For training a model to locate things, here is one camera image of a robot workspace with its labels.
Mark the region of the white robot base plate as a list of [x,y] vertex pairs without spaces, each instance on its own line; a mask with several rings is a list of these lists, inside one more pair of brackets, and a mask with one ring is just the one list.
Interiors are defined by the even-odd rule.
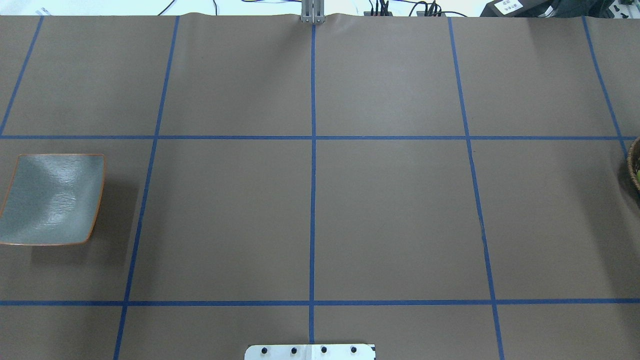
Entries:
[[256,344],[247,347],[245,360],[375,360],[374,344]]

